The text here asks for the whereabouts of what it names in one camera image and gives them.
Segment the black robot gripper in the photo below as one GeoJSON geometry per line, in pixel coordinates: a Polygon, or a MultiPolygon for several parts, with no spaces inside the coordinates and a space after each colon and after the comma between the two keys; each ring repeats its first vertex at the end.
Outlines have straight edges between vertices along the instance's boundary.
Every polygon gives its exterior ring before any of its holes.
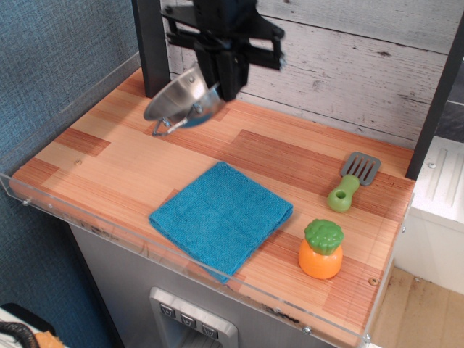
{"type": "Polygon", "coordinates": [[[162,16],[169,25],[168,42],[195,51],[207,87],[220,82],[226,102],[247,84],[249,63],[275,70],[283,66],[285,32],[258,13],[256,1],[167,5],[162,16]]]}

